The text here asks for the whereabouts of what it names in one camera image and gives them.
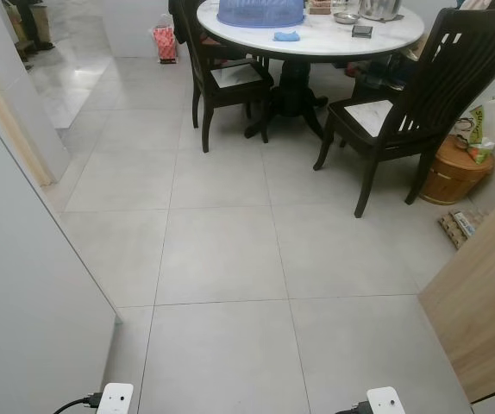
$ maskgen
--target plastic bag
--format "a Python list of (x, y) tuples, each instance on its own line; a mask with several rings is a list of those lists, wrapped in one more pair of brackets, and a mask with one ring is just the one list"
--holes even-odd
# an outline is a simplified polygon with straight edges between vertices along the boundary
[(177, 46), (169, 15), (161, 15), (158, 25), (152, 29), (152, 36), (158, 45), (160, 63), (177, 63)]
[(468, 143), (467, 151), (476, 164), (481, 164), (495, 148), (495, 97), (476, 106), (461, 118), (453, 133)]

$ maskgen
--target chair leg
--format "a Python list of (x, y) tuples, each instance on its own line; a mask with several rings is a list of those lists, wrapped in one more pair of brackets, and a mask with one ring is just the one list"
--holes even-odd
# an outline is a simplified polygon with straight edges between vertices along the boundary
[(194, 95), (192, 96), (192, 124), (194, 125), (194, 128), (197, 128), (197, 107), (199, 105), (199, 97), (201, 96), (202, 92), (199, 90), (199, 87), (196, 85), (196, 82), (194, 82)]
[(261, 138), (263, 142), (268, 143), (268, 135), (266, 134), (266, 127), (270, 121), (270, 113), (271, 113), (271, 97), (265, 97), (263, 99), (263, 113), (261, 114)]
[(247, 119), (251, 119), (251, 102), (246, 102), (246, 115)]
[(204, 105), (204, 124), (202, 125), (202, 150), (207, 153), (210, 150), (210, 125), (213, 117), (213, 107)]
[(378, 168), (377, 160), (369, 160), (367, 169), (365, 170), (365, 178), (362, 181), (362, 187), (360, 188), (359, 202), (357, 208), (354, 210), (354, 216), (357, 218), (362, 217), (362, 213), (367, 207), (368, 198), (370, 197), (370, 191), (372, 190), (372, 184), (374, 182), (374, 174)]
[(435, 159), (435, 150), (427, 151), (425, 153), (420, 154), (420, 162), (418, 162), (417, 175), (414, 178), (409, 195), (406, 196), (406, 199), (404, 200), (404, 202), (407, 203), (408, 205), (414, 203), (414, 201), (418, 197), (418, 194), (420, 194), (420, 191), (422, 190), (422, 187), (426, 182), (429, 169), (431, 168), (434, 159)]
[(334, 121), (332, 120), (332, 117), (328, 115), (326, 126), (324, 127), (323, 144), (320, 147), (320, 154), (318, 155), (318, 160), (316, 160), (316, 163), (313, 166), (313, 170), (318, 171), (323, 167), (332, 142), (334, 142)]

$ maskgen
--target small black box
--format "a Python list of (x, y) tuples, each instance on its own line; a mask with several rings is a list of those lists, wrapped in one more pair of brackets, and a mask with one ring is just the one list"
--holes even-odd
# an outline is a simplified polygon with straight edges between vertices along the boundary
[(372, 26), (362, 26), (360, 24), (355, 24), (353, 26), (352, 37), (366, 37), (367, 39), (372, 38)]

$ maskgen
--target round table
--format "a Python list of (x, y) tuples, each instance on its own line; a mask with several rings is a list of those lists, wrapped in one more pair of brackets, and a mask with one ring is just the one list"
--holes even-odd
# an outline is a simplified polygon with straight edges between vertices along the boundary
[[(219, 2), (208, 0), (197, 9), (197, 19), (214, 39), (246, 53), (283, 60), (279, 86), (273, 89), (271, 116), (303, 116), (311, 129), (323, 137), (315, 106), (326, 97), (315, 97), (309, 88), (310, 63), (353, 62), (391, 54), (417, 41), (423, 34), (422, 19), (402, 7), (403, 16), (391, 22), (361, 17), (357, 24), (372, 26), (371, 39), (351, 36), (352, 25), (336, 23), (332, 15), (307, 15), (302, 24), (290, 28), (237, 28), (219, 22)], [(298, 32), (300, 41), (274, 41), (275, 32)], [(254, 135), (257, 125), (246, 131)]]

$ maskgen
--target chair back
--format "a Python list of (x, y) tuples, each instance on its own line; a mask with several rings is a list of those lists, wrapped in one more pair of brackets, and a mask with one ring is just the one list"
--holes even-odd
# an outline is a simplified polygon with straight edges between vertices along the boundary
[(443, 9), (414, 76), (390, 110), (377, 147), (441, 145), (495, 79), (495, 9)]
[(199, 0), (173, 0), (175, 14), (180, 23), (181, 32), (184, 32), (188, 53), (192, 65), (192, 75), (194, 82), (205, 95), (207, 88), (212, 85), (210, 82), (209, 58), (202, 46), (203, 31), (197, 21), (197, 7)]

